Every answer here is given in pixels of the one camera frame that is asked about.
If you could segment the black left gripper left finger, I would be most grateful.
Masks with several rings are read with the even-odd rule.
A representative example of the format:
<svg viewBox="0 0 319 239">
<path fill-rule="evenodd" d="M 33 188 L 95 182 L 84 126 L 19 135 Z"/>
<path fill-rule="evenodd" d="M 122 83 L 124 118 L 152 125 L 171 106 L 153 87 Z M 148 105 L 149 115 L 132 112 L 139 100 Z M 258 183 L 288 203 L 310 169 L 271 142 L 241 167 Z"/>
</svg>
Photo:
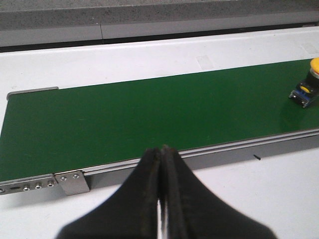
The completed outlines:
<svg viewBox="0 0 319 239">
<path fill-rule="evenodd" d="M 59 239 L 155 239 L 160 150 L 147 149 L 121 187 L 100 206 L 64 226 Z"/>
</svg>

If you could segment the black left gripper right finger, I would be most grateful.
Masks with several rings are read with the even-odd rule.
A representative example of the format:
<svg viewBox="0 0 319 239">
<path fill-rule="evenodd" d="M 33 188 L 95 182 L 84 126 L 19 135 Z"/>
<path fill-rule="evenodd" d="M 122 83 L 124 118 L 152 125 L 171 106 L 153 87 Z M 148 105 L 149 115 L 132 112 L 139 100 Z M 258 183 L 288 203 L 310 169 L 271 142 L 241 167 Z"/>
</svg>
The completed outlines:
<svg viewBox="0 0 319 239">
<path fill-rule="evenodd" d="M 212 193 L 179 153 L 161 150 L 161 215 L 169 239 L 274 239 L 265 225 L 249 218 Z"/>
</svg>

